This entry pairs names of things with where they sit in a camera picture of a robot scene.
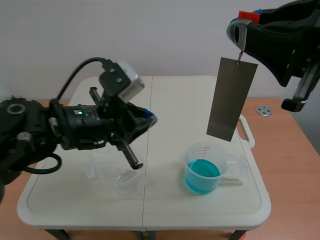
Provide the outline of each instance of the measuring cup handle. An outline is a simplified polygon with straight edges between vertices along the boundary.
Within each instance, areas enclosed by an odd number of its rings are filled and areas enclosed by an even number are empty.
[[[247,159],[241,155],[235,155],[228,153],[228,170],[223,176],[222,180],[226,183],[234,183],[236,185],[242,185],[246,180],[249,168],[247,167]]]

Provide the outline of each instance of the measuring cup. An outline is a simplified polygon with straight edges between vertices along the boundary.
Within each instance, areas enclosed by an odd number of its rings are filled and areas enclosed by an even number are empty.
[[[86,176],[96,182],[104,182],[113,187],[122,198],[134,198],[145,190],[146,161],[141,153],[134,149],[135,156],[143,167],[131,169],[121,151],[110,149],[102,153],[93,153],[85,162],[83,169]]]
[[[184,154],[184,178],[194,192],[207,194],[222,181],[241,185],[248,175],[246,158],[210,141],[192,144]]]

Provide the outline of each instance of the white wall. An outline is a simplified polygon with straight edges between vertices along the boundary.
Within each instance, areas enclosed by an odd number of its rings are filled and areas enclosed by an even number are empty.
[[[142,76],[216,76],[220,57],[238,57],[226,28],[239,10],[276,8],[288,2],[1,0],[0,84],[6,86],[1,90],[34,99],[53,98],[72,70],[90,57],[128,60]],[[246,55],[243,60],[257,63]],[[72,96],[81,80],[100,73],[98,63],[86,67],[64,98]],[[249,95],[291,96],[296,84],[295,80],[281,87],[260,64]]]

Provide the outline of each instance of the white folding table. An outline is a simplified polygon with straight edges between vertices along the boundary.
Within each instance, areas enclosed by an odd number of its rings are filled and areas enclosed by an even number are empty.
[[[271,203],[263,179],[252,155],[255,140],[244,117],[240,118],[247,140],[238,131],[231,142],[206,135],[216,78],[212,76],[143,77],[145,89],[131,102],[151,110],[158,123],[131,145],[147,158],[144,194],[132,199],[120,198],[113,189],[91,181],[83,171],[92,151],[55,151],[63,164],[48,175],[32,175],[17,206],[26,224],[45,229],[60,240],[64,231],[84,229],[154,231],[211,229],[236,230],[231,239],[263,224]],[[93,105],[90,87],[102,88],[97,77],[84,80],[70,105]],[[190,144],[208,140],[245,156],[249,176],[240,186],[219,186],[207,195],[196,195],[184,185],[183,163],[179,155]],[[109,151],[117,151],[108,146]],[[56,162],[45,159],[37,168],[50,168]]]

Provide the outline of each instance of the table leg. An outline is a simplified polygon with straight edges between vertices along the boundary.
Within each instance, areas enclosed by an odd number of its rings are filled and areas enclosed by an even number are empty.
[[[58,240],[70,240],[69,235],[63,229],[45,229],[45,231]]]
[[[156,240],[156,231],[134,231],[137,240]]]
[[[235,230],[229,240],[243,240],[243,236],[246,234],[246,230]]]

